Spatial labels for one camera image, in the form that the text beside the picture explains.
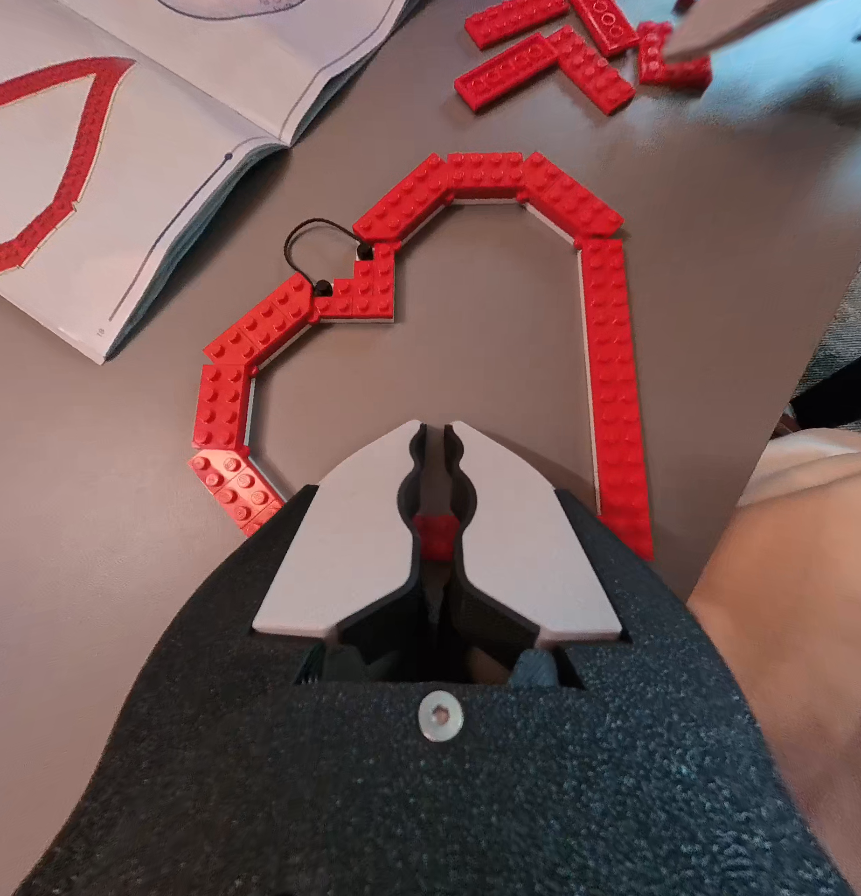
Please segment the red brick heart frame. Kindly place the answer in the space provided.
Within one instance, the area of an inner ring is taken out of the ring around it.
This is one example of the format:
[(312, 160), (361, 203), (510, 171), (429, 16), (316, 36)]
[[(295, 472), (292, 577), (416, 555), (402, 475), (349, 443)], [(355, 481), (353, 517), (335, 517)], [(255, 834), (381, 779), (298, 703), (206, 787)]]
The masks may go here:
[(357, 241), (351, 277), (312, 281), (296, 272), (205, 347), (188, 465), (246, 536), (285, 503), (250, 458), (259, 368), (315, 325), (391, 322), (402, 243), (452, 203), (494, 201), (546, 219), (578, 253), (596, 513), (653, 560), (626, 259), (616, 237), (624, 219), (539, 152), (430, 154), (347, 230)]

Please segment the open instruction booklet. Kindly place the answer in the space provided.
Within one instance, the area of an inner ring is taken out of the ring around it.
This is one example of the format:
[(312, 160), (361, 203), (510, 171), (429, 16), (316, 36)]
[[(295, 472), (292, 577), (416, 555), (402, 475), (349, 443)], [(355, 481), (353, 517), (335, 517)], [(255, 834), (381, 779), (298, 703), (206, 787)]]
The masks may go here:
[(420, 4), (0, 1), (0, 296), (104, 363)]

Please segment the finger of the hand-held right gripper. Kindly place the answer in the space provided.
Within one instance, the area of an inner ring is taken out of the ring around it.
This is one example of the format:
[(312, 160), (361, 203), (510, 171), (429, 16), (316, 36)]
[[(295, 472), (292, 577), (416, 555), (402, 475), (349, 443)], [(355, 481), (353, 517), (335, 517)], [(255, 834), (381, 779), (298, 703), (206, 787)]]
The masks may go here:
[(812, 1), (699, 1), (664, 44), (666, 58), (698, 58), (733, 44)]

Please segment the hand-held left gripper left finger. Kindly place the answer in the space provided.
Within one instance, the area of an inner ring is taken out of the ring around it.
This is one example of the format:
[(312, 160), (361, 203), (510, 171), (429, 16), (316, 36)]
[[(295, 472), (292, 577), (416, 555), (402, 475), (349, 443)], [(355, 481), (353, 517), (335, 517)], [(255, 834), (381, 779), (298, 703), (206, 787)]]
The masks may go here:
[(420, 582), (413, 517), (426, 433), (408, 421), (324, 476), (253, 619), (256, 632), (343, 637)]

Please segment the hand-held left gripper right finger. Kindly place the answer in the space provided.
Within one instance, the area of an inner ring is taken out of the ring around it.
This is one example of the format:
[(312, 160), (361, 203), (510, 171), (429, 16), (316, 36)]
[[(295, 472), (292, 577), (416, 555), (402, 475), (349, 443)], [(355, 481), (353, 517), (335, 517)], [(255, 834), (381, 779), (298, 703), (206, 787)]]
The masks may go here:
[(548, 479), (462, 421), (446, 427), (445, 447), (458, 633), (481, 648), (616, 640), (621, 622)]

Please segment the person's lap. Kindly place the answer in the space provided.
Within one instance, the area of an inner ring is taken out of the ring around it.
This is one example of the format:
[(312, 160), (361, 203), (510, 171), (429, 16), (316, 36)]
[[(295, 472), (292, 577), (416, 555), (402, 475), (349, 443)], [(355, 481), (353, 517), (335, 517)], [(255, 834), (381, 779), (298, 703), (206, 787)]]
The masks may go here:
[(861, 894), (861, 433), (766, 445), (689, 608)]

